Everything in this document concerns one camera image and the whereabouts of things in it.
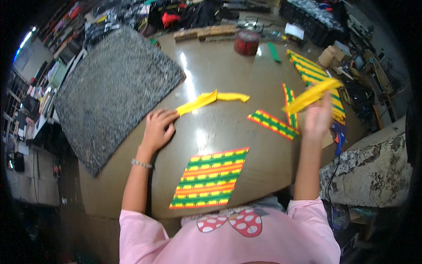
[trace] person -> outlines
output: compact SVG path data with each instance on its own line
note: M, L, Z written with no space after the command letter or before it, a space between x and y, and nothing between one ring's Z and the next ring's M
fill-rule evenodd
M120 214L120 263L315 263L340 262L340 247L319 198L322 139L331 122L330 93L306 109L294 196L286 212L276 197L181 220L169 238L144 215L147 167L172 137L176 111L146 116L146 128L124 189Z

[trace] gray carpet mat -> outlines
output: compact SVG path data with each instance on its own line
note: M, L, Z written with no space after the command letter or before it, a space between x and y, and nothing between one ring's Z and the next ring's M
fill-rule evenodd
M92 176L184 78L178 64L128 27L88 53L63 83L55 107L73 151Z

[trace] person's arm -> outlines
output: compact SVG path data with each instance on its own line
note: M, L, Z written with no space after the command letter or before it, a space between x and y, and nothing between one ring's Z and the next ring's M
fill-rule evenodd
M177 111L166 109L147 114L145 133L135 156L137 161L150 164L154 153L167 144L174 134L173 122L178 117ZM149 169L142 165L132 165L124 188L122 210L145 213L148 172Z
M326 92L322 105L314 103L306 110L293 200L318 198L322 139L331 123L330 97L330 92Z

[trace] striped fabric sheet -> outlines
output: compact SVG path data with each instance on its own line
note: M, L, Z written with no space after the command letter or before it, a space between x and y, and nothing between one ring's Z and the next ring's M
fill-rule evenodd
M255 113L250 114L247 118L263 127L268 128L269 130L276 132L277 134L282 135L288 140L293 140L299 134L297 129L284 123L275 116L264 112L263 110L257 110Z
M285 83L282 83L282 86L283 86L284 99L286 102L286 106L288 106L290 105L291 102L295 100L295 93L293 92L292 89L289 89ZM298 129L299 128L298 114L297 113L294 113L294 114L286 113L286 114L287 114L287 121L289 125L293 128Z
M193 156L180 179L170 209L227 204L249 148Z
M328 74L319 65L306 59L305 57L291 51L290 49L286 51L286 55L299 72L306 87L310 86L312 83L322 82L329 78ZM343 125L346 124L344 121L346 113L343 105L341 104L340 95L337 90L332 91L331 103L333 105L331 114L332 118Z

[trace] brown work table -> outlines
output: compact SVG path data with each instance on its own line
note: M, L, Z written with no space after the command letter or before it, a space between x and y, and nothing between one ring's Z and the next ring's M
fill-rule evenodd
M281 111L284 94L281 84L293 89L298 96L305 86L294 66L284 55L287 48L311 60L320 49L312 46L311 53L303 53L292 45L275 45L281 64L273 61L266 43L259 46L255 57L243 57L233 50L232 41L199 43L185 41L176 44L171 35L159 38L162 51L175 60L185 71L186 79L156 107L174 109L193 101L201 93L220 92L250 95L248 102L216 101L175 122L176 133L169 144L157 155L152 175L152 216L173 218L206 213L233 207L266 196L293 183L298 163L300 137L293 141L276 134L246 117L262 109L284 122ZM363 127L351 106L344 104L346 149L363 136ZM127 136L109 162L93 178L80 164L81 192L85 210L89 214L117 218L120 213L124 185L130 172L130 161L142 142L145 122ZM169 209L177 184L193 155L249 147L249 153L233 194L227 205L197 209ZM323 150L322 165L334 159L335 144Z

